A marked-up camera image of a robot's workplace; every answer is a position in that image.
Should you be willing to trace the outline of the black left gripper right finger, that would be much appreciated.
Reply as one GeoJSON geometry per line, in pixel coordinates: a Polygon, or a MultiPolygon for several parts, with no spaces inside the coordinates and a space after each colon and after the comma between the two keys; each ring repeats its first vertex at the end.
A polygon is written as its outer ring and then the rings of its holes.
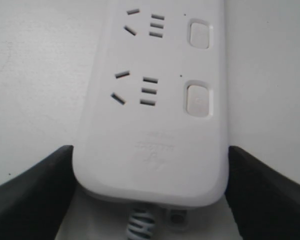
{"type": "Polygon", "coordinates": [[[244,240],[300,240],[300,184],[238,146],[228,149],[225,191],[244,240]]]}

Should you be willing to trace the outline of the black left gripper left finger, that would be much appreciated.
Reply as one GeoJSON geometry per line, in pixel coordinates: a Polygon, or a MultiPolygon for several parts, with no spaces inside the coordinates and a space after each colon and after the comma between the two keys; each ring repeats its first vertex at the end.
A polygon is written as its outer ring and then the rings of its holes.
{"type": "Polygon", "coordinates": [[[73,146],[64,145],[0,185],[0,240],[54,240],[75,193],[73,146]]]}

